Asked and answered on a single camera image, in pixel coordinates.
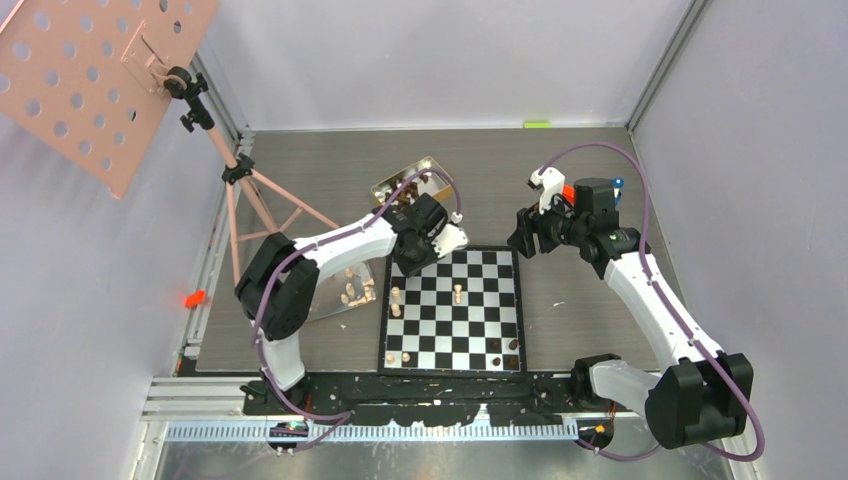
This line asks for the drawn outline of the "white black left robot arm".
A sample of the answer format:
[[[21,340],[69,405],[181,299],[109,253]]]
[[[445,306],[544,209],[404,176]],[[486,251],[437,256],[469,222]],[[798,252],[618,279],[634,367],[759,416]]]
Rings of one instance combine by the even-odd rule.
[[[419,273],[467,247],[461,216],[429,195],[405,207],[383,205],[362,219],[322,235],[290,239],[269,235],[241,275],[235,296],[253,323],[268,400],[280,412],[298,412],[307,398],[299,331],[316,288],[359,263],[390,258],[405,276]]]

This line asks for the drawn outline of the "black white chessboard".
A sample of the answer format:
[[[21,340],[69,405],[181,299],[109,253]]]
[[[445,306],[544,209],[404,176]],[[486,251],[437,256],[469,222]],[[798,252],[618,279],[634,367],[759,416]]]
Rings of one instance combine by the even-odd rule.
[[[385,295],[377,370],[384,375],[504,378],[528,370],[519,258],[506,246],[469,246],[405,277],[385,262]],[[455,284],[462,302],[454,303]],[[402,314],[391,314],[391,289],[401,290]],[[510,350],[517,339],[520,346]],[[402,363],[408,352],[411,361]],[[386,356],[395,357],[388,365]],[[505,366],[516,356],[517,369]],[[500,357],[499,367],[492,360]]]

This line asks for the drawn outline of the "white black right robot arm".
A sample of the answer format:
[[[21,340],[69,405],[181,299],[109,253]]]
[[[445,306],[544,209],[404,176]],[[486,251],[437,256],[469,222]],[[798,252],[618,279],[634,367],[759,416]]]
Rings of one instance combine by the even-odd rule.
[[[627,307],[662,369],[655,376],[616,354],[579,359],[571,371],[574,403],[591,411],[610,401],[637,413],[665,449],[742,434],[753,367],[743,354],[726,353],[667,292],[641,233],[619,223],[620,182],[585,178],[567,187],[547,168],[528,184],[539,199],[517,212],[509,246],[526,258],[560,245],[577,248]]]

